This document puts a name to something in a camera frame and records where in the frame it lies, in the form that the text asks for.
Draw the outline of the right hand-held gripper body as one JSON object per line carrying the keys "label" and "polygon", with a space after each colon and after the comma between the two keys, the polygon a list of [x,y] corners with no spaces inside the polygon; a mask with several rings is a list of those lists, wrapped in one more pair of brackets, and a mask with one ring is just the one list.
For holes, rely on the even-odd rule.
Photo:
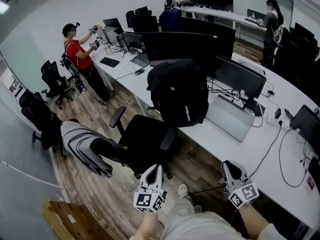
{"label": "right hand-held gripper body", "polygon": [[224,186],[224,195],[236,209],[247,206],[259,196],[259,190],[251,178],[242,181],[227,181]]}

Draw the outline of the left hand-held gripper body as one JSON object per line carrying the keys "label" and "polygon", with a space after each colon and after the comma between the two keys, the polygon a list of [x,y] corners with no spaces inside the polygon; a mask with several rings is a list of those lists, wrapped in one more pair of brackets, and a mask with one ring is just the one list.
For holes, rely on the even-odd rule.
{"label": "left hand-held gripper body", "polygon": [[143,213],[157,213],[166,199],[162,188],[152,189],[139,186],[134,193],[133,207]]}

